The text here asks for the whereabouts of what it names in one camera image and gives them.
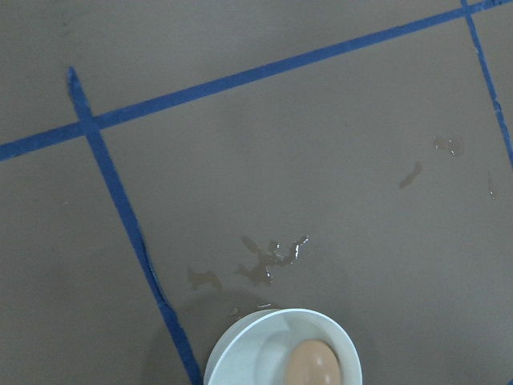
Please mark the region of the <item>brown egg from bowl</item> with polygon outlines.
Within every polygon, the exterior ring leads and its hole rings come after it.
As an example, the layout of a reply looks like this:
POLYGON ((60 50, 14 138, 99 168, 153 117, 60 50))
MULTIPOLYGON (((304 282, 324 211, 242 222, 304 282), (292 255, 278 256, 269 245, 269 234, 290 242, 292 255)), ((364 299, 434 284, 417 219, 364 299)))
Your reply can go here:
POLYGON ((289 355, 284 384, 341 384, 341 371, 335 354, 321 340, 301 342, 289 355))

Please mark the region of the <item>white ceramic bowl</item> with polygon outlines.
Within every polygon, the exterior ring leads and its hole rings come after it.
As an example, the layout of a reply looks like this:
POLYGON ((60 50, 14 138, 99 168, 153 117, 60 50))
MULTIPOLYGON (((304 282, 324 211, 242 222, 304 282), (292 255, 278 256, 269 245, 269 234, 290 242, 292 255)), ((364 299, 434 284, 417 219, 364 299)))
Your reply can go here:
POLYGON ((318 340, 337 361, 343 384, 362 384, 357 350, 345 330, 330 317, 308 309, 267 309, 232 324, 213 347, 205 384, 284 384, 293 350, 318 340))

